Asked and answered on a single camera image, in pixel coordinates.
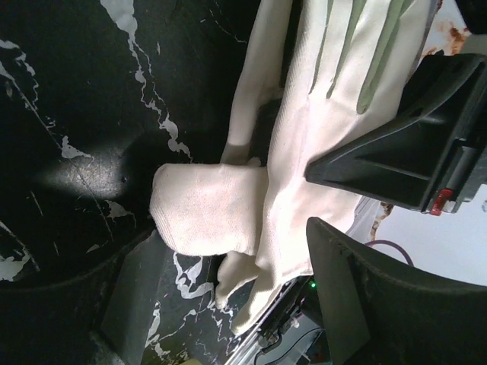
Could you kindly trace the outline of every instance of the red light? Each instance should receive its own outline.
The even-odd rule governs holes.
[[[440,191],[440,194],[438,194],[436,201],[434,201],[433,208],[431,209],[429,214],[436,215],[436,216],[441,215],[444,205],[447,204],[447,202],[451,199],[453,194],[454,191],[451,189],[442,189]]]

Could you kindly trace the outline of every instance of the cable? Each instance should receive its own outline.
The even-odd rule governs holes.
[[[404,259],[406,259],[407,263],[409,266],[412,266],[414,268],[414,264],[412,263],[411,256],[406,252],[406,250],[399,246],[397,243],[386,241],[386,240],[377,240],[377,241],[372,241],[369,243],[365,243],[367,247],[373,247],[375,245],[386,245],[393,247],[394,249],[397,249],[401,254],[404,256]]]
[[[313,328],[311,329],[310,331],[306,332],[304,335],[302,335],[281,357],[271,361],[270,363],[266,363],[265,365],[278,365],[282,360],[284,360],[284,358],[286,356],[289,355],[289,353],[291,352],[291,350],[298,344],[299,341],[301,341],[303,338],[305,338],[307,335],[309,335],[310,333],[313,333],[313,332],[316,332],[316,331],[324,331],[325,329],[322,328],[322,327],[318,327],[318,328]],[[260,356],[263,355],[263,352],[262,351],[259,351],[257,353],[257,355],[255,356],[255,358],[253,359],[253,365],[257,365],[257,360],[259,359]]]
[[[268,352],[274,350],[275,348],[277,348],[280,344],[282,343],[282,333],[281,333],[281,329],[278,329],[277,331],[277,340],[275,340],[273,343],[271,343],[269,346],[265,347],[265,348],[261,348],[260,351],[256,354],[256,356],[253,358],[253,365],[256,365],[257,364],[257,359],[259,359],[259,357],[267,354]]]

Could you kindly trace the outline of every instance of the black bracket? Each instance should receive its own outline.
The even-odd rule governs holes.
[[[426,56],[397,117],[311,162],[306,180],[439,215],[487,178],[487,57]]]
[[[487,2],[485,0],[456,0],[458,9],[470,32],[487,34]]]

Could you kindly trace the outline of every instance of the glove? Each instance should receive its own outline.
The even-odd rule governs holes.
[[[273,14],[269,9],[261,12],[263,6],[254,30],[262,26],[263,14]],[[156,173],[151,213],[167,244],[187,255],[228,252],[218,271],[217,306],[256,279],[232,323],[235,334],[255,323],[286,281],[312,273],[305,234],[309,217],[321,217],[342,232],[352,225],[360,196],[307,183],[304,169],[311,160],[395,116],[428,7],[426,0],[308,0],[267,171],[224,164],[165,165]],[[265,69],[272,75],[271,67]],[[255,113],[238,113],[241,105],[257,108],[269,98],[266,92],[258,93],[259,98],[240,98],[248,93],[239,87],[252,84],[244,75],[252,74],[244,66],[222,162],[246,160]],[[277,84],[257,82],[264,79],[255,81],[257,90],[272,90]]]

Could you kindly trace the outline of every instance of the white fabric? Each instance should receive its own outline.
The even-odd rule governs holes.
[[[280,9],[283,3],[289,2],[261,3],[222,163],[248,159],[256,111],[278,85],[272,63],[264,60],[282,55],[282,44],[273,38],[275,44],[263,46],[261,62],[253,61],[253,51],[273,32],[263,24],[279,24],[277,34],[284,42],[282,27],[289,13]],[[187,255],[228,252],[218,271],[217,306],[256,279],[232,323],[235,334],[260,317],[286,281],[311,274],[305,234],[309,217],[320,217],[342,232],[352,225],[360,196],[310,184],[304,169],[395,116],[428,7],[428,0],[305,1],[267,169],[164,165],[156,174],[151,213],[167,244]],[[270,22],[266,17],[271,15],[280,20]],[[270,59],[280,69],[281,59]],[[259,97],[250,97],[252,85]]]

